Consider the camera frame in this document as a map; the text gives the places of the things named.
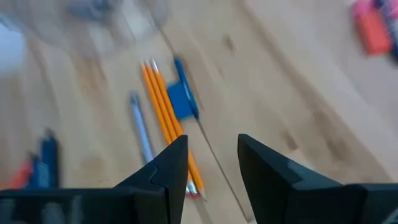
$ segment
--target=pencil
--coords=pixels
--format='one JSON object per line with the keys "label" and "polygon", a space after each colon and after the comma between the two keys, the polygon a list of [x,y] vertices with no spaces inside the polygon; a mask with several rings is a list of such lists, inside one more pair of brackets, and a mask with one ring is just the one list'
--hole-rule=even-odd
{"label": "pencil", "polygon": [[[171,104],[169,95],[167,94],[166,85],[164,83],[162,74],[160,73],[160,71],[159,71],[159,69],[157,67],[156,61],[154,59],[152,59],[150,63],[151,63],[152,69],[153,69],[153,71],[155,73],[154,76],[155,76],[156,82],[157,82],[157,84],[159,86],[161,97],[164,100],[164,103],[165,103],[166,108],[167,108],[167,112],[168,112],[168,114],[170,116],[170,119],[172,120],[172,124],[174,126],[174,130],[177,133],[177,137],[180,136],[180,135],[183,135],[184,134],[183,133],[183,129],[181,127],[180,122],[177,120],[177,117],[175,116],[173,106]],[[192,156],[191,151],[188,151],[188,166],[189,166],[190,172],[192,173],[193,181],[195,182],[196,187],[199,190],[199,193],[202,195],[202,197],[204,199],[206,199],[206,194],[205,194],[205,188],[204,188],[204,185],[203,185],[203,181],[202,181],[201,175],[199,173],[199,169],[198,169],[198,167],[196,165],[196,162],[195,162],[195,160],[194,160],[194,158]]]}
{"label": "pencil", "polygon": [[[162,114],[162,110],[160,108],[160,104],[157,100],[156,97],[156,93],[154,90],[154,87],[152,86],[151,80],[150,80],[150,67],[146,66],[144,63],[141,65],[141,71],[142,71],[142,75],[144,77],[144,82],[147,86],[147,91],[148,94],[152,100],[152,104],[154,105],[154,109],[157,115],[157,118],[159,120],[160,123],[160,128],[162,129],[164,138],[166,140],[167,145],[172,143],[172,138],[170,137],[170,133],[169,133],[169,129],[166,125],[165,119],[164,119],[164,115]],[[188,170],[188,177],[187,177],[187,189],[186,189],[186,193],[191,193],[192,196],[196,196],[198,194],[197,192],[197,188],[195,187],[195,184],[193,183],[192,180],[192,175],[190,173],[190,171]]]}
{"label": "pencil", "polygon": [[[171,141],[168,142],[167,144],[171,144],[171,142],[173,142],[174,140],[177,139],[177,134],[176,134],[175,129],[173,127],[169,112],[167,111],[167,108],[166,108],[164,99],[162,97],[160,88],[159,88],[159,86],[157,84],[154,71],[149,65],[146,65],[146,70],[147,70],[147,73],[149,75],[149,80],[150,80],[150,83],[152,84],[152,88],[154,90],[155,97],[157,99],[157,103],[159,104],[160,111],[161,111],[161,113],[163,115],[163,119],[165,120],[165,125],[167,127],[167,130],[169,131],[169,135],[170,135]],[[195,186],[195,183],[194,183],[194,181],[192,179],[192,175],[193,175],[192,171],[189,169],[188,170],[188,186],[187,187],[188,187],[189,191],[191,192],[191,194],[193,196],[196,196],[198,194],[198,192],[197,192],[197,188]]]}

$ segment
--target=red object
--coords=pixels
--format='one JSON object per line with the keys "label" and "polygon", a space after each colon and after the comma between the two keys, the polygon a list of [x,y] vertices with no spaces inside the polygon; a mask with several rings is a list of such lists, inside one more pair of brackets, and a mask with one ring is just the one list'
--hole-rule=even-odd
{"label": "red object", "polygon": [[354,17],[367,14],[374,9],[372,0],[357,0],[353,5]]}
{"label": "red object", "polygon": [[28,159],[17,171],[11,180],[11,189],[21,189],[29,183],[29,177],[33,173],[32,162]]}
{"label": "red object", "polygon": [[355,19],[368,54],[383,54],[391,50],[392,39],[378,9],[363,10],[355,16]]}

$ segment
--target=yellow pencil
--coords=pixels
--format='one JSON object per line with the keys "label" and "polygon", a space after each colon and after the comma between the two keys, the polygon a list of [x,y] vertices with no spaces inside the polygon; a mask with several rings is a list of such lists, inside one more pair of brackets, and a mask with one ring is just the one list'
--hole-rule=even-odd
{"label": "yellow pencil", "polygon": [[[161,93],[161,95],[163,97],[163,100],[164,100],[164,103],[166,105],[167,111],[169,112],[170,119],[171,119],[172,124],[174,126],[174,130],[177,133],[177,137],[178,137],[178,136],[184,134],[183,133],[183,129],[181,127],[180,122],[177,120],[177,117],[175,116],[174,109],[173,109],[173,106],[171,104],[169,95],[167,93],[166,86],[165,86],[162,74],[159,72],[159,69],[158,69],[157,64],[156,64],[154,59],[151,60],[151,65],[152,65],[152,69],[153,69],[153,71],[155,73],[154,76],[155,76],[156,82],[157,82],[157,84],[159,86],[160,93]],[[198,169],[198,167],[196,165],[196,162],[195,162],[195,160],[194,160],[194,158],[192,156],[191,151],[188,152],[188,165],[189,165],[190,172],[192,173],[193,181],[195,182],[196,187],[199,190],[199,193],[202,195],[202,197],[204,199],[206,199],[205,186],[203,185],[203,181],[202,181],[201,175],[199,173],[199,169]]]}
{"label": "yellow pencil", "polygon": [[[167,127],[167,123],[165,122],[160,103],[158,102],[157,97],[156,97],[155,88],[152,86],[152,82],[150,80],[151,69],[150,69],[150,67],[147,67],[144,64],[142,64],[141,71],[142,71],[142,75],[144,77],[144,82],[147,86],[148,94],[152,100],[152,104],[154,105],[154,109],[155,109],[157,118],[159,120],[160,128],[162,129],[162,132],[163,132],[163,135],[164,135],[167,145],[169,145],[173,142],[173,140],[175,138],[172,140],[172,138],[170,136],[169,129]],[[188,182],[187,193],[191,193],[193,196],[195,196],[198,192],[197,192],[197,188],[195,187],[195,184],[193,183],[192,175],[189,170],[188,170],[187,182]]]}

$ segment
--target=blue marker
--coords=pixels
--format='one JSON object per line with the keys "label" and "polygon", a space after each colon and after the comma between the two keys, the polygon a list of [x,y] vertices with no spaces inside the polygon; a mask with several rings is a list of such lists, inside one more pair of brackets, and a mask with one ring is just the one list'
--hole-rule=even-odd
{"label": "blue marker", "polygon": [[192,110],[192,114],[196,119],[199,119],[199,110],[197,103],[193,97],[192,91],[189,87],[187,76],[185,75],[184,67],[182,65],[181,59],[178,57],[174,57],[174,65],[177,69],[178,76],[180,77],[180,82],[183,86],[184,92],[188,98],[189,105]]}
{"label": "blue marker", "polygon": [[37,155],[32,155],[33,172],[25,189],[48,189],[49,168]]}
{"label": "blue marker", "polygon": [[42,170],[47,169],[48,172],[48,180],[45,185],[52,189],[59,188],[58,141],[50,130],[47,130],[46,138],[42,141],[40,155]]}

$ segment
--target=pencil tip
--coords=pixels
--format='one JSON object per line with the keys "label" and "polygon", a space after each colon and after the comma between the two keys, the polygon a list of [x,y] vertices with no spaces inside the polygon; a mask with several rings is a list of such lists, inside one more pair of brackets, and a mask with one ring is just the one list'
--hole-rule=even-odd
{"label": "pencil tip", "polygon": [[145,60],[141,61],[141,67],[142,68],[146,68],[146,67],[148,67],[148,65],[149,65],[148,59],[145,59]]}
{"label": "pencil tip", "polygon": [[206,192],[205,190],[199,190],[201,197],[207,202]]}
{"label": "pencil tip", "polygon": [[155,72],[159,72],[159,68],[157,67],[156,61],[154,58],[150,58],[150,65]]}
{"label": "pencil tip", "polygon": [[189,180],[189,181],[188,181],[187,187],[188,187],[189,192],[190,192],[191,194],[195,195],[195,194],[198,193],[198,189],[197,189],[197,187],[195,186],[195,183],[194,183],[192,180]]}

